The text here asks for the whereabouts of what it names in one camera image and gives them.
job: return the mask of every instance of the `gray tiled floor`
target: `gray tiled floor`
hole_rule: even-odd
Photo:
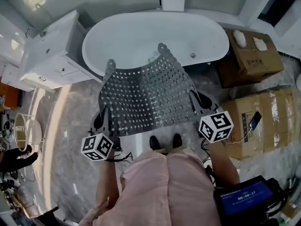
[[[212,66],[201,69],[202,75],[196,73],[193,66],[187,68],[187,71],[198,89],[212,94],[221,103],[231,97],[240,97],[277,85],[294,86],[300,67],[294,59],[283,56],[282,60],[285,65],[283,72],[261,83],[233,89],[221,89]],[[82,138],[88,135],[91,118],[98,110],[98,94],[99,84],[96,81],[85,81],[57,89],[54,94],[43,94],[38,90],[24,93],[22,108],[11,112],[15,115],[17,112],[36,111],[36,118],[41,123],[46,139],[39,159],[34,164],[36,181],[23,182],[21,188],[29,204],[35,201],[39,205],[28,209],[33,216],[38,213],[38,208],[46,211],[47,208],[58,205],[66,218],[79,222],[95,205],[99,162],[91,162],[79,150]],[[122,137],[123,153],[131,151],[137,157],[150,150],[151,135],[156,135],[161,144],[168,146],[176,132],[182,135],[183,143],[189,145],[201,159],[206,158],[200,149],[198,135],[189,123]],[[294,174],[299,162],[301,145],[294,142],[288,147],[243,161],[239,166],[240,177],[242,181],[257,175],[274,177],[283,186],[286,179]],[[117,164],[118,175],[127,164]],[[34,178],[32,167],[26,169],[26,178]]]

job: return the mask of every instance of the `person in black clothing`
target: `person in black clothing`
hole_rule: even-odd
[[[21,168],[32,165],[38,158],[38,153],[33,153],[29,157],[23,159],[19,156],[32,152],[32,147],[27,145],[24,152],[18,148],[7,150],[6,152],[0,152],[0,172],[12,172]]]

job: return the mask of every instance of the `electronic device with screen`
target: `electronic device with screen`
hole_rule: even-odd
[[[214,191],[214,201],[222,226],[262,225],[286,204],[287,190],[278,182],[262,176]],[[281,203],[273,212],[267,213]]]
[[[252,130],[255,130],[255,128],[258,125],[260,120],[261,120],[261,115],[258,111],[256,111],[255,115],[253,116],[253,118],[250,122],[250,127]]]

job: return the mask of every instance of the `blue screen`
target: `blue screen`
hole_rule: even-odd
[[[261,203],[272,195],[273,193],[263,182],[257,182],[235,192],[223,194],[221,199],[226,214],[231,215]]]

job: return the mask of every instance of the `forearm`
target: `forearm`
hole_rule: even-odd
[[[96,191],[97,205],[104,204],[109,197],[108,208],[111,209],[119,198],[115,163],[103,161],[99,170],[99,180]]]
[[[218,177],[223,186],[231,186],[240,183],[238,172],[227,156],[224,145],[221,142],[209,145],[214,174]]]

